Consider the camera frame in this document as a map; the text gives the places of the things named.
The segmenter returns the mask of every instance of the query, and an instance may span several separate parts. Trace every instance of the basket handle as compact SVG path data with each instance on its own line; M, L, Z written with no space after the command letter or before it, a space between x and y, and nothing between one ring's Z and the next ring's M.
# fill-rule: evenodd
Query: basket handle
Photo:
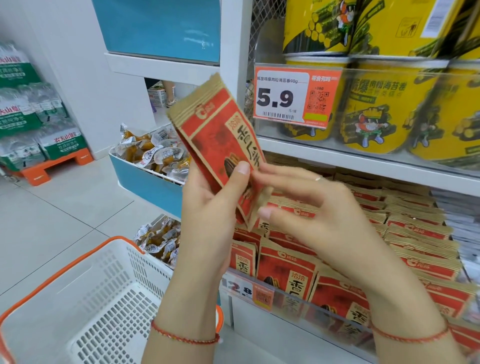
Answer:
M1 333L1 326L3 324L3 322L6 320L6 318L8 316L10 316L10 314L15 311L18 307L20 307L22 304L24 304L25 302L27 302L28 300L30 300L33 296L35 296L37 293L39 293L42 289L44 289L46 286L48 286L51 282L53 282L54 280L56 280L58 277L60 277L62 274L64 274L66 271L68 271L69 269L71 269L72 267L74 267L75 265L77 265L78 263L80 263L82 260L88 258L89 256L91 256L93 253L97 252L98 250L100 250L101 248L103 248L105 245L107 245L108 243L114 241L114 240L123 240L124 242L130 244L131 246L133 246L135 249L137 249L139 251L140 254L145 254L145 252L140 249L133 241L131 241L130 239L127 239L123 236L113 236L111 237L110 239L107 239L105 240L103 243L101 243L98 247L90 250L89 252L85 253L84 255L78 257L77 259L75 259L73 262L71 262L70 264L68 264L67 266L63 267L62 269L60 269L57 273L55 273L53 276L51 276L50 278L48 278L45 282L43 282L42 284L40 284L37 288L35 288L33 290L33 292L31 292L29 295L27 295L26 297L24 297L23 299L21 299L20 301L18 301L17 303L15 303L12 307L10 307L7 311L5 311L1 316L0 316L0 358L3 358L5 363L6 364L15 364L16 361L15 359L13 358L12 354L9 352L8 348L7 348L7 345L3 339L3 335Z

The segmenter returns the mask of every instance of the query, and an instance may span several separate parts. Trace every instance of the background shopping basket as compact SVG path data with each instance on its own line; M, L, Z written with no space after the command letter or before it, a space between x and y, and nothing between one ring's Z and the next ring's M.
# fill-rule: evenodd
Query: background shopping basket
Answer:
M7 363L140 363L173 271L117 236L0 316ZM223 315L217 308L217 332Z

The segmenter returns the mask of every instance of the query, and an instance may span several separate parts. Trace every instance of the bracelet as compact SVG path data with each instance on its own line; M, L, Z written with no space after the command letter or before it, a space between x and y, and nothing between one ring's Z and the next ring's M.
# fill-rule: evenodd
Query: bracelet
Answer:
M173 335L173 334L171 334L171 333L169 333L165 330L162 330L161 328L159 328L155 324L155 322L153 320L152 320L152 323L151 323L151 327L152 327L153 330L155 330L156 332L158 332L162 336L166 336L169 339L177 340L177 341L180 341L180 342L185 342L187 344L192 344L192 345L211 345L211 344L216 344L220 340L220 335L218 335L217 333L215 334L215 339L212 339L212 340L192 340L192 339L181 338L181 337Z
M420 338L420 339L409 339L409 338L403 338L403 337L400 337L400 336L395 336L395 335L390 335L390 334L387 334L386 332L383 332L381 331L379 328L377 328L372 320L370 319L370 328L372 329L372 331L376 332L377 334L379 335L382 335L384 338L387 338L387 339L391 339L391 340L395 340L395 341L399 341L399 342L406 342L408 344L425 344L427 342L433 342L433 341L437 341L437 340L440 340L442 339L444 336L446 336L448 334L448 332L450 331L450 327L448 326L448 321L447 319L445 319L445 324L446 324L446 328L443 329L441 332L439 332L438 334L435 334L435 335L432 335L432 336L428 336L426 338Z

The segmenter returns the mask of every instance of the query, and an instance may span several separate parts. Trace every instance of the fingernail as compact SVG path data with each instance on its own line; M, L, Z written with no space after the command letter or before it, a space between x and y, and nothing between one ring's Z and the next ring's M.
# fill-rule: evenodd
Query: fingernail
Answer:
M250 163L241 160L235 169L241 174L250 174Z
M270 220L270 215L272 214L273 209L271 207L261 207L258 209L258 215L265 219Z

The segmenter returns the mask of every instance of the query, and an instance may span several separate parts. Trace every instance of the metal mesh panel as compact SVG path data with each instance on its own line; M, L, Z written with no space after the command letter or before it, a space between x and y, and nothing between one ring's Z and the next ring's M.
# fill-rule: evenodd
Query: metal mesh panel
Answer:
M287 0L253 0L252 25L250 27L250 44L248 49L247 87L245 92L245 114L250 121L253 121L253 58L255 56L255 44L257 43L258 34L267 20L285 17L286 4Z

